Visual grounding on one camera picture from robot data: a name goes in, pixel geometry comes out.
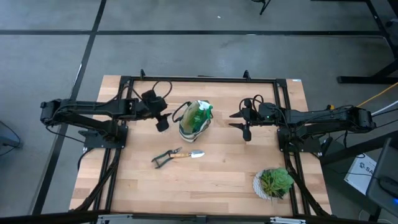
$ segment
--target floor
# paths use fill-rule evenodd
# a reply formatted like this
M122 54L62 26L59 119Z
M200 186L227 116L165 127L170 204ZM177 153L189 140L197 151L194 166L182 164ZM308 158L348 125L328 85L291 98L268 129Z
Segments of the floor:
M91 30L100 2L0 0L0 30ZM394 17L386 0L373 4L384 22ZM262 16L260 8L249 0L108 0L99 30L377 30L360 2L278 0ZM0 119L24 143L0 157L0 217L30 213L54 140L39 121L40 102L70 96L88 38L0 35ZM310 110L322 110L327 104L357 105L387 88L340 85L336 77L371 75L392 60L385 40L370 37L101 35L95 39L78 100L95 100L103 75L137 75L141 68L153 76L193 77L241 77L249 70L252 77L301 79ZM364 107L376 111L397 94L398 89L391 90ZM397 114L376 122L386 123ZM348 145L396 129L392 124L352 135ZM80 138L73 127L67 134ZM81 150L80 143L65 140L43 212L67 211ZM378 151L369 155L377 159ZM328 194L333 214L358 219L360 204L329 185ZM381 218L398 222L384 211Z

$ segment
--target wooden tabletop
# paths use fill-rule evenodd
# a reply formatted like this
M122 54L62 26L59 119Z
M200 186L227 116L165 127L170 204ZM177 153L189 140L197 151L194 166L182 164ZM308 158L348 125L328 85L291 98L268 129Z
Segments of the wooden tabletop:
M98 101L107 101L117 92L120 76L104 76ZM134 82L134 89L143 93L154 82ZM287 80L292 109L307 111L307 102L300 80ZM168 83L156 86L157 95L164 95ZM228 123L240 123L241 118L229 115L238 112L239 102L261 94L264 101L275 103L273 87L263 83L173 82L166 98L172 113L186 101L208 100L213 106L214 119L210 127L194 142L187 143L178 133L178 124L169 119L170 127L159 133L156 120L129 122L126 147L122 150L112 212L178 213L208 215L292 215L289 195L283 200L264 200L253 191L256 172L270 167L285 167L279 151L275 126L253 127L252 141L245 142L242 132ZM283 93L280 90L282 106ZM96 119L109 119L95 116ZM181 152L194 149L205 151L200 158L173 159L161 169L150 161L169 149L182 146ZM83 158L76 180L70 208L79 206L98 182L104 149L92 150ZM301 153L305 183L324 210L330 211L325 182L319 160ZM105 186L100 208L108 186ZM296 195L302 213L298 187Z

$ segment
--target yellow cable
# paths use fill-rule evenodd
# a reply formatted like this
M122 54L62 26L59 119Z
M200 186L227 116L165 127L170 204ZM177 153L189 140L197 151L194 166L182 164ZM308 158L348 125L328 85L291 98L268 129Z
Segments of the yellow cable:
M396 85L398 85L398 82L395 83L395 84L393 84L393 85L390 86L389 88L386 88L385 90L381 91L381 93L379 93L379 94L377 94L377 95L375 95L375 96L370 97L368 100L365 100L364 102L362 102L361 104L359 104L359 105L356 106L356 107L360 107L360 106L364 105L365 103L367 103L367 102L369 102L369 101L375 99L376 97L381 96L383 93L387 92L388 90L390 90L391 88L393 88L393 87L396 86Z

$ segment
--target green plant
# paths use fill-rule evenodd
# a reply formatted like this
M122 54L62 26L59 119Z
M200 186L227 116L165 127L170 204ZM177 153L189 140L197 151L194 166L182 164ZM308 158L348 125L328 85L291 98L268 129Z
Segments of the green plant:
M293 178L284 168L265 170L260 179L264 193L281 199L289 191L294 182Z

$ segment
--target black floor stripe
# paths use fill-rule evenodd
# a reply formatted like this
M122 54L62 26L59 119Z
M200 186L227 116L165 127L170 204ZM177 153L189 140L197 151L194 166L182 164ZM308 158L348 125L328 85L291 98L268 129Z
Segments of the black floor stripe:
M99 30L96 35L352 35L381 36L370 31L278 31L278 30Z
M98 30L98 26L100 25L101 18L102 18L104 9L105 9L105 4L106 4L106 0L101 0L101 4L99 5L98 13L95 18L95 22L94 22L93 28L91 30L90 38L88 39L86 50L85 50L85 53L83 54L83 58L81 60L81 64L80 64L80 68L79 68L79 71L78 71L78 74L77 74L77 77L75 80L75 84L73 85L73 88L72 88L72 92L70 95L71 100L75 100L77 98L77 95L78 95L78 92L80 89L80 85L81 85L81 81L83 80L83 76L86 71L88 59L90 57L90 53L93 48L96 31ZM63 124L63 125L61 125L61 128L59 129L60 130L59 133L65 135L67 133L67 129L68 129L68 125ZM49 192L51 180L54 175L54 171L57 166L58 158L61 153L64 137L58 135L56 138L57 139L55 140L55 144L53 145L53 148L51 150L52 154L51 154L50 162L49 162L49 165L47 166L47 170L45 171L45 175L44 175L42 184L40 186L39 194L37 195L37 200L36 200L34 208L33 208L33 212L32 212L33 215L39 215L42 213L43 206L45 203L45 198L47 196L47 193Z
M91 30L0 30L0 35L90 35Z

